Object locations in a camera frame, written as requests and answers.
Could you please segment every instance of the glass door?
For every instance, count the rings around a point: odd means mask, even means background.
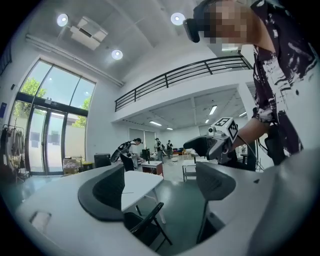
[[[34,176],[63,175],[66,114],[35,106],[25,140],[26,167]]]

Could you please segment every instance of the light fixture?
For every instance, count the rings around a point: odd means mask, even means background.
[[[176,26],[182,25],[185,19],[185,16],[180,12],[175,12],[171,15],[171,22]]]
[[[68,15],[66,15],[65,13],[60,14],[56,19],[56,23],[59,27],[64,27],[68,23]]]
[[[213,115],[213,113],[216,111],[216,109],[217,109],[217,106],[213,106],[209,115]]]
[[[237,51],[238,47],[228,47],[228,48],[222,48],[222,51]]]
[[[124,55],[123,55],[122,51],[120,51],[120,50],[113,50],[111,53],[111,56],[115,60],[121,60]]]
[[[154,125],[156,125],[156,126],[162,126],[162,124],[157,123],[157,122],[154,122],[154,121],[150,121],[150,123],[151,123],[151,124],[154,124]]]
[[[239,117],[243,117],[246,114],[247,114],[247,112],[244,112],[244,113],[240,114]]]

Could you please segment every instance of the tree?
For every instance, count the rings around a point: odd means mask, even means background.
[[[40,82],[38,82],[34,78],[28,77],[22,87],[21,92],[31,96],[35,96],[39,86],[40,86]],[[47,92],[46,89],[41,88],[38,92],[37,97],[42,98],[46,94],[46,92]],[[14,104],[13,115],[16,116],[17,118],[27,118],[30,112],[30,107],[31,107],[31,104],[29,103],[16,101]]]
[[[83,105],[81,106],[81,108],[83,110],[88,110],[89,109],[89,105],[90,105],[90,101],[91,101],[91,96],[89,98],[86,98],[83,102]],[[87,118],[85,116],[81,116],[78,115],[78,120],[75,121],[75,123],[72,124],[73,127],[79,127],[79,128],[85,128],[86,124],[87,124]]]

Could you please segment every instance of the door frame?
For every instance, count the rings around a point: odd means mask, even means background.
[[[30,156],[29,156],[29,140],[30,140],[30,129],[31,129],[31,122],[34,115],[35,110],[42,110],[46,111],[43,125],[42,125],[42,136],[41,136],[41,161],[42,161],[42,168],[43,171],[31,171],[30,167]],[[49,171],[48,166],[48,130],[49,130],[49,121],[51,118],[52,113],[57,113],[64,115],[63,123],[61,128],[61,138],[60,138],[60,150],[61,150],[61,168],[62,171]],[[31,176],[60,176],[63,175],[63,160],[65,158],[65,139],[66,139],[66,126],[67,126],[67,119],[68,113],[53,110],[51,108],[39,106],[39,105],[32,105],[30,109],[30,113],[27,119],[26,131],[25,131],[25,141],[24,141],[24,152],[25,152],[25,168],[30,173]]]

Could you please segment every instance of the balcony railing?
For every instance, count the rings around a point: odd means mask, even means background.
[[[237,70],[252,70],[242,55],[210,58],[168,71],[139,85],[115,101],[115,111],[140,100],[143,96],[175,86],[182,81]]]

